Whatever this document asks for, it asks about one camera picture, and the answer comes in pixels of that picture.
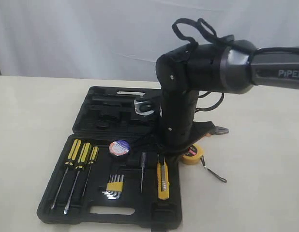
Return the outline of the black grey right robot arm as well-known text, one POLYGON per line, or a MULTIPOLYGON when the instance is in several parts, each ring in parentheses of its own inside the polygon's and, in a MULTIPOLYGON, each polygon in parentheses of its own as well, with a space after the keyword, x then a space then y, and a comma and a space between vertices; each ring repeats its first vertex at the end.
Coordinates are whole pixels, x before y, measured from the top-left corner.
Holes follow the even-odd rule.
POLYGON ((254 86, 299 89, 299 47, 256 48, 247 40, 225 37, 222 44, 181 46, 156 61, 161 85, 155 149, 179 156, 215 130, 196 122, 199 92, 244 94, 254 86))

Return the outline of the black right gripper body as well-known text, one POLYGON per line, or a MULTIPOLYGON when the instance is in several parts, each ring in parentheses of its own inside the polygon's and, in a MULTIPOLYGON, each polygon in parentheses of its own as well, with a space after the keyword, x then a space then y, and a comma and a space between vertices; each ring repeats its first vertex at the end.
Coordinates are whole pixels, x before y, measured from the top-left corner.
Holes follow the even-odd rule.
POLYGON ((215 125, 212 121, 193 122, 188 135, 176 136, 168 142, 163 140, 161 135, 155 133, 150 148, 153 152, 164 156, 167 163, 177 163, 181 156, 188 152, 190 146, 214 130, 215 125))

